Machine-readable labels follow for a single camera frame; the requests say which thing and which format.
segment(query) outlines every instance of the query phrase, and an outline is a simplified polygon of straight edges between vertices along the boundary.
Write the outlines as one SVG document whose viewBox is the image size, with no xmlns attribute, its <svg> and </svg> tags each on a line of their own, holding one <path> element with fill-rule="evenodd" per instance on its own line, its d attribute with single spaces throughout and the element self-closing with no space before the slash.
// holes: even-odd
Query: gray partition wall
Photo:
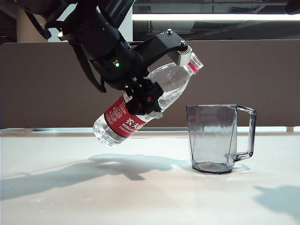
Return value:
<svg viewBox="0 0 300 225">
<path fill-rule="evenodd" d="M 189 42 L 204 68 L 159 120 L 186 126 L 185 105 L 240 104 L 259 126 L 300 125 L 300 40 Z M 171 60 L 164 57 L 150 69 Z M 92 127 L 121 92 L 98 92 L 68 43 L 0 46 L 0 121 L 7 128 Z M 242 118 L 240 125 L 247 125 Z"/>
</svg>

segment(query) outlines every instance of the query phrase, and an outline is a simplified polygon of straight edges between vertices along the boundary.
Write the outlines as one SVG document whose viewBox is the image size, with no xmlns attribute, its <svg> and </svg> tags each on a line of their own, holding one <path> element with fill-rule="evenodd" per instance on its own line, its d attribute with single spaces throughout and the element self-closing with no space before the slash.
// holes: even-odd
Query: pitcher handle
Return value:
<svg viewBox="0 0 300 225">
<path fill-rule="evenodd" d="M 248 151 L 237 153 L 236 158 L 234 159 L 235 162 L 244 160 L 246 158 L 250 158 L 253 155 L 255 126 L 256 126 L 256 111 L 254 109 L 242 105 L 237 105 L 237 109 L 249 113 L 250 122 L 249 122 L 249 136 L 248 136 Z"/>
</svg>

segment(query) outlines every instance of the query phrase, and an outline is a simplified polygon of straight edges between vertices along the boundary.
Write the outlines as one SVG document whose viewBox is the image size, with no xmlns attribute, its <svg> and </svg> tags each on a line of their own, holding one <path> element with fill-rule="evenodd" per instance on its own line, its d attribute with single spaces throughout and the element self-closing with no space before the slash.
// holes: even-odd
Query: red bottle label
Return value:
<svg viewBox="0 0 300 225">
<path fill-rule="evenodd" d="M 123 137 L 129 137 L 147 122 L 141 120 L 136 115 L 131 115 L 126 107 L 124 96 L 121 96 L 111 107 L 109 107 L 104 117 L 109 127 Z"/>
</svg>

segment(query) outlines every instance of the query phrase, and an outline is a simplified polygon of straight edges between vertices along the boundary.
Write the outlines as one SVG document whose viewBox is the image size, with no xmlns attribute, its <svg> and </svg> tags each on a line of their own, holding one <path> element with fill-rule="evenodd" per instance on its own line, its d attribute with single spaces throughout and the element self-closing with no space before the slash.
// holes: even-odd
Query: bottle cap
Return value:
<svg viewBox="0 0 300 225">
<path fill-rule="evenodd" d="M 198 57 L 193 52 L 191 55 L 191 60 L 188 63 L 188 65 L 195 74 L 203 67 L 202 62 L 200 61 L 200 59 L 198 59 Z"/>
</svg>

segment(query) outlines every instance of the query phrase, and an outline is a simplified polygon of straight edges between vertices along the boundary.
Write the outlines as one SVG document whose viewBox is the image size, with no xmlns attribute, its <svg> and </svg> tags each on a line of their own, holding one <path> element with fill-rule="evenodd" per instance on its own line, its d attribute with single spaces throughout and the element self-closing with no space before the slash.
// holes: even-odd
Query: bottle bottom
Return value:
<svg viewBox="0 0 300 225">
<path fill-rule="evenodd" d="M 96 120 L 93 129 L 95 137 L 106 146 L 116 146 L 126 140 L 108 126 L 104 114 Z"/>
</svg>

